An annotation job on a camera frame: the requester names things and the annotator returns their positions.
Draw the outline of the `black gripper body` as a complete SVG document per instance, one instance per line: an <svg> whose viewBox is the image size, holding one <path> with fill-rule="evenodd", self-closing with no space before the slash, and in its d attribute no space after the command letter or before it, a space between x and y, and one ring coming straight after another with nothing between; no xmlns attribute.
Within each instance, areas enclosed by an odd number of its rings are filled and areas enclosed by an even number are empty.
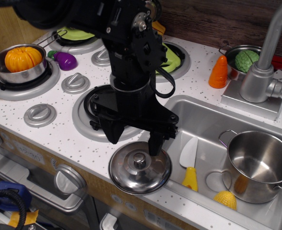
<svg viewBox="0 0 282 230"><path fill-rule="evenodd" d="M104 118L124 127L164 133L165 139L176 137L179 117L158 102L150 80L129 86L111 76L107 89L97 90L90 97L90 109L98 120Z"/></svg>

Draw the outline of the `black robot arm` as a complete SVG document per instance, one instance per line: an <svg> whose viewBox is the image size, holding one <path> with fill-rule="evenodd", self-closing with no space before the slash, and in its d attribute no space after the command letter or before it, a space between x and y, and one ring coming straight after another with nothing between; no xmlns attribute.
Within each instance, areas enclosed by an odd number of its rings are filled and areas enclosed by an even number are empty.
<svg viewBox="0 0 282 230"><path fill-rule="evenodd" d="M13 8L36 28L67 26L102 40L112 91L95 94L90 103L111 143L118 142L125 126L136 127L150 132L149 154L155 156L165 139L176 136L178 117L157 101L156 73L174 84L161 66L167 48L152 28L154 12L144 0L20 0Z"/></svg>

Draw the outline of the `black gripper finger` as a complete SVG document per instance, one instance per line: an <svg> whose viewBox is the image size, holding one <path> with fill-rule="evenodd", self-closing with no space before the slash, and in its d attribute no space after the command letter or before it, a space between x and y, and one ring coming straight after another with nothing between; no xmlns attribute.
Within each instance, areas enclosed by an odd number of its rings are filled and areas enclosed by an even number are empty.
<svg viewBox="0 0 282 230"><path fill-rule="evenodd" d="M118 121L112 121L104 118L100 118L99 121L107 139L112 144L116 144L124 131L124 125Z"/></svg>
<svg viewBox="0 0 282 230"><path fill-rule="evenodd" d="M164 143L165 134L152 131L150 132L150 137L148 140L148 151L150 156L157 156L159 155L162 145Z"/></svg>

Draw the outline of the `yellow toy piece behind arm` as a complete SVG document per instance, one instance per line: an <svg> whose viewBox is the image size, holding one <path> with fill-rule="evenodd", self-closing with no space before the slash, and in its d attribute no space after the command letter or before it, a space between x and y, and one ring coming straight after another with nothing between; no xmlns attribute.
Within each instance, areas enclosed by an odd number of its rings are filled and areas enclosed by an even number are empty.
<svg viewBox="0 0 282 230"><path fill-rule="evenodd" d="M158 32L159 35L163 36L165 31L166 31L166 28L161 24L159 23L158 21L154 21L152 23L152 27L154 30L156 30Z"/></svg>

